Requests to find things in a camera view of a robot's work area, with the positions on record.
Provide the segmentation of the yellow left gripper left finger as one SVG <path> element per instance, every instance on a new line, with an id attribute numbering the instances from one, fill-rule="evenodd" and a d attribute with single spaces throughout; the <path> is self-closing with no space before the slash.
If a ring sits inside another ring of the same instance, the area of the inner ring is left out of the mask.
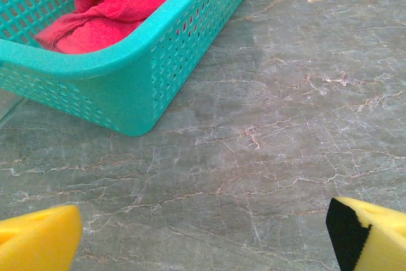
<path id="1" fill-rule="evenodd" d="M 0 221 L 0 271 L 69 271 L 82 236 L 75 205 Z"/>

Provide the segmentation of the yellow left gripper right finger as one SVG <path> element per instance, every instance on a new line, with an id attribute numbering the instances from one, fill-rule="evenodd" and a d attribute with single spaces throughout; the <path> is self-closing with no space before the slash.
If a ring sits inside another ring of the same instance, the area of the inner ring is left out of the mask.
<path id="1" fill-rule="evenodd" d="M 406 271 L 406 213 L 335 197 L 325 222 L 341 271 Z"/>

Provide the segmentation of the red t-shirt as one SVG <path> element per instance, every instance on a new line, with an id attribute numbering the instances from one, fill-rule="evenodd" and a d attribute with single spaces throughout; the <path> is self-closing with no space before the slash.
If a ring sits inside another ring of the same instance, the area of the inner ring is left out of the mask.
<path id="1" fill-rule="evenodd" d="M 165 1 L 74 0 L 74 11 L 42 30 L 36 41 L 66 54 L 98 51 L 130 35 Z"/>

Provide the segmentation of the teal plastic basket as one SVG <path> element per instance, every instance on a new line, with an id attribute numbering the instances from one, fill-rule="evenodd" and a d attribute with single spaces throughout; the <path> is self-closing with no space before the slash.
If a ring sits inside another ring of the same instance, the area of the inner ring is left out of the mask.
<path id="1" fill-rule="evenodd" d="M 0 0 L 0 89 L 129 136 L 149 132 L 242 0 L 167 0 L 103 50 L 64 55 L 35 35 L 74 0 Z"/>

